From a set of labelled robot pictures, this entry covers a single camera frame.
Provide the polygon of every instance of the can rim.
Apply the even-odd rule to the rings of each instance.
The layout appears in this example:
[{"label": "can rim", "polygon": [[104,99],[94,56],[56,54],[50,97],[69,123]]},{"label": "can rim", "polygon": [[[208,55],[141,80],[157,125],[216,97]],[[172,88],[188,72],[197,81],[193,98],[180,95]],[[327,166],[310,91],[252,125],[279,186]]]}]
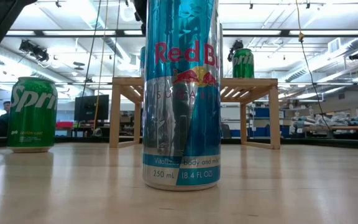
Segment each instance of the can rim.
[{"label": "can rim", "polygon": [[236,52],[237,52],[237,51],[243,51],[243,50],[249,50],[250,52],[252,52],[251,49],[237,49]]},{"label": "can rim", "polygon": [[48,79],[44,79],[44,78],[39,78],[39,77],[19,77],[19,80],[29,80],[29,79],[33,79],[33,80],[40,80],[40,81],[45,81],[45,82],[50,82],[55,84],[55,82],[48,80]]}]

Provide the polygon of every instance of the can lid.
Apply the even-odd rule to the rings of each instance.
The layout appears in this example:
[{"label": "can lid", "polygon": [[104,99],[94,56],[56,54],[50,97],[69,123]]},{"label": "can lid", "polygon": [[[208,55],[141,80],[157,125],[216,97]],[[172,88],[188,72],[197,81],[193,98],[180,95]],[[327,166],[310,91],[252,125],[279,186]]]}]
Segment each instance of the can lid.
[{"label": "can lid", "polygon": [[20,81],[21,80],[38,80],[38,81],[43,81],[43,82],[50,82],[50,83],[55,83],[54,81],[48,80],[48,79],[44,79],[44,78],[39,78],[39,77],[19,77],[18,78]]},{"label": "can lid", "polygon": [[251,49],[237,49],[236,52],[237,51],[250,51],[251,52],[252,50]]}]

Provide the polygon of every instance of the wooden tabletop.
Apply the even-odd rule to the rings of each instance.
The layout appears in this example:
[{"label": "wooden tabletop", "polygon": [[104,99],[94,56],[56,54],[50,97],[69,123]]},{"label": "wooden tabletop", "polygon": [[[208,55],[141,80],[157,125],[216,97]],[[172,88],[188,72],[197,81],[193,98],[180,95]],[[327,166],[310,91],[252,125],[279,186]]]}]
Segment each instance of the wooden tabletop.
[{"label": "wooden tabletop", "polygon": [[222,146],[221,180],[166,192],[142,180],[141,146],[0,149],[0,224],[358,223],[358,149]]}]

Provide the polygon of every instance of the sugarfree red bull can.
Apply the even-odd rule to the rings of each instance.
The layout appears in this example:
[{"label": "sugarfree red bull can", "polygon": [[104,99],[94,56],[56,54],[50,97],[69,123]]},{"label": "sugarfree red bull can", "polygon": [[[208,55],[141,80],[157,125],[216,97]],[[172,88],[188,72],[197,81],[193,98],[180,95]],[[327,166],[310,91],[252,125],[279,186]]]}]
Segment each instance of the sugarfree red bull can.
[{"label": "sugarfree red bull can", "polygon": [[201,190],[220,178],[221,34],[217,0],[149,0],[143,178]]}]

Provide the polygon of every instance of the wooden leg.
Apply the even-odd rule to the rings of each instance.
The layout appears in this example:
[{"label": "wooden leg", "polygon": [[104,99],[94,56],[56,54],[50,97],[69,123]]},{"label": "wooden leg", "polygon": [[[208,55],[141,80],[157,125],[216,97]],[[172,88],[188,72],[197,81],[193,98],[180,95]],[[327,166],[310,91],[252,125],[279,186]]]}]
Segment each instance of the wooden leg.
[{"label": "wooden leg", "polygon": [[117,149],[119,143],[119,117],[121,104],[121,86],[114,85],[111,95],[110,111],[110,148]]},{"label": "wooden leg", "polygon": [[241,132],[241,144],[247,143],[247,104],[240,104],[240,132]]},{"label": "wooden leg", "polygon": [[135,125],[134,125],[134,141],[140,143],[140,108],[142,103],[135,103]]},{"label": "wooden leg", "polygon": [[273,149],[280,149],[280,110],[277,86],[273,86],[268,96],[270,111],[270,144]]}]

